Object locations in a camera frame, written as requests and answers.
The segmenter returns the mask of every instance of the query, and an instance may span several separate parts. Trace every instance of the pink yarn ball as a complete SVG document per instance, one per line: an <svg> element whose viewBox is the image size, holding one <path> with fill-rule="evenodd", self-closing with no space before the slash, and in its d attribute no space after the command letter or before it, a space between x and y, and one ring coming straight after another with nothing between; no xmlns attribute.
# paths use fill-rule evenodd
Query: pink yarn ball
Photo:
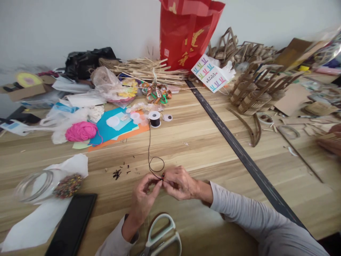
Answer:
<svg viewBox="0 0 341 256"><path fill-rule="evenodd" d="M73 124L65 133L68 141L82 142L96 136L98 128L90 122L80 122Z"/></svg>

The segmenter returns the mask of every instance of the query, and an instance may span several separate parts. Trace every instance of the phone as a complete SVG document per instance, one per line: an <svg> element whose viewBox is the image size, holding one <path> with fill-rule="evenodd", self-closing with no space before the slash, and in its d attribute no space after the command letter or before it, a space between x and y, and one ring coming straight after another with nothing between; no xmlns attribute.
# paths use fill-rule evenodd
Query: phone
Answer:
<svg viewBox="0 0 341 256"><path fill-rule="evenodd" d="M97 194L76 194L60 221L45 256L77 255Z"/></svg>

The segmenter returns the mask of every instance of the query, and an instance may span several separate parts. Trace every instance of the red gift bag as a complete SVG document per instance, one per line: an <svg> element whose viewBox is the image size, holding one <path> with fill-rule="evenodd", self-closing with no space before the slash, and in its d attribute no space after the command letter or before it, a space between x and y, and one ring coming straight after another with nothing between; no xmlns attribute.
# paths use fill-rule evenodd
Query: red gift bag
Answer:
<svg viewBox="0 0 341 256"><path fill-rule="evenodd" d="M224 3L211 0L160 0L160 55L168 70L190 70L205 53Z"/></svg>

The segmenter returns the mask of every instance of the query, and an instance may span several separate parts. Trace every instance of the pink object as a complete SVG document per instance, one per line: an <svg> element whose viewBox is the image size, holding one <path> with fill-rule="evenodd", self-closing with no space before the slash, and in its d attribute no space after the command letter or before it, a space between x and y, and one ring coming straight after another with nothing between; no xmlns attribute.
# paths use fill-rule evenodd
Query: pink object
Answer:
<svg viewBox="0 0 341 256"><path fill-rule="evenodd" d="M80 122L73 124L65 133L68 141L82 142L96 136L98 128L90 122Z"/></svg>
<svg viewBox="0 0 341 256"><path fill-rule="evenodd" d="M320 67L315 70L317 73L327 74L327 75L339 75L341 74L341 69L329 68L329 67Z"/></svg>

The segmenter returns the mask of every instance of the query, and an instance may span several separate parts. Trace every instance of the gray sleeve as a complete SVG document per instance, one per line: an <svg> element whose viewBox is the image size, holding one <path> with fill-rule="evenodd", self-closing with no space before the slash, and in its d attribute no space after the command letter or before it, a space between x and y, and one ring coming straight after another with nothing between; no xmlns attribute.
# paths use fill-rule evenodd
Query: gray sleeve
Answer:
<svg viewBox="0 0 341 256"><path fill-rule="evenodd" d="M126 214L118 223L114 231L108 235L107 239L96 252L95 256L128 256L131 248L136 244L139 239L139 232L132 238L131 242L124 240L122 236L122 226L127 219Z"/></svg>
<svg viewBox="0 0 341 256"><path fill-rule="evenodd" d="M259 242L259 255L329 255L304 228L256 200L211 182L211 209L241 226Z"/></svg>

